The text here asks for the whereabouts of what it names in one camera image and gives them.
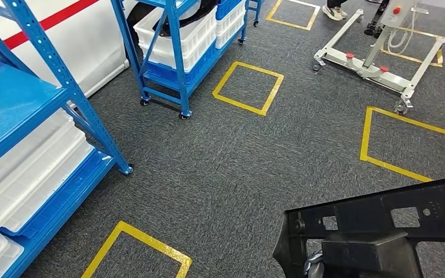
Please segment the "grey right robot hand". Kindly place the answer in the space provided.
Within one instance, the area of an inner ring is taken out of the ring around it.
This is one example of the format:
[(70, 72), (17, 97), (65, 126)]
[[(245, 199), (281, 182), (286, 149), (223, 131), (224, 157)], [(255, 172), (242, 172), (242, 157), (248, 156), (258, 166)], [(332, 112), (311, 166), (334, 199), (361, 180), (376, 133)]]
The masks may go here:
[(308, 255), (304, 264), (304, 275), (307, 278), (322, 278), (324, 276), (323, 251)]

